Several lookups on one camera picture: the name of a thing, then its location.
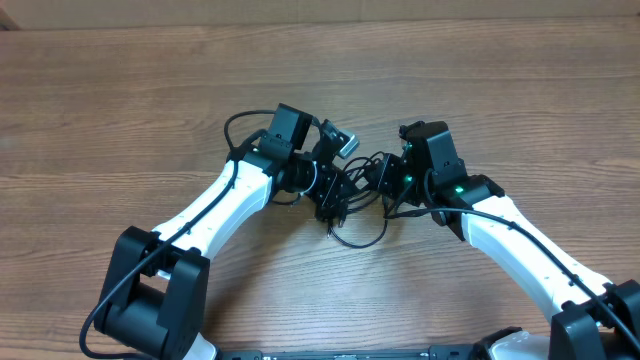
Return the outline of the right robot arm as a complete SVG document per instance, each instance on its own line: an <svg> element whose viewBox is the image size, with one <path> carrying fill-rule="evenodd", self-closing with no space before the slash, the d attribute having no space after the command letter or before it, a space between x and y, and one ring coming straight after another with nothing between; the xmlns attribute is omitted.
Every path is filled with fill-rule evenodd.
<svg viewBox="0 0 640 360"><path fill-rule="evenodd" d="M563 251L485 175L470 175L442 121L399 128L400 156L387 154L371 179L392 199L387 219L432 216L492 259L534 302L546 336L507 327L448 359L636 359L639 284L616 284Z"/></svg>

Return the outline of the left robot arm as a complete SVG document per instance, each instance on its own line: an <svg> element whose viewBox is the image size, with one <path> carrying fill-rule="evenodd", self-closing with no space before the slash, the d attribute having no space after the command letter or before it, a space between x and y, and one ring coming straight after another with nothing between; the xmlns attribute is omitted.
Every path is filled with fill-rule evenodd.
<svg viewBox="0 0 640 360"><path fill-rule="evenodd" d="M127 228L117 239L96 307L81 328L127 346L124 359L219 359L201 332L212 260L238 228L280 191L309 196L320 218L343 209L345 175L335 158L358 147L355 134L279 104L268 128L229 141L223 170L201 195L151 231Z"/></svg>

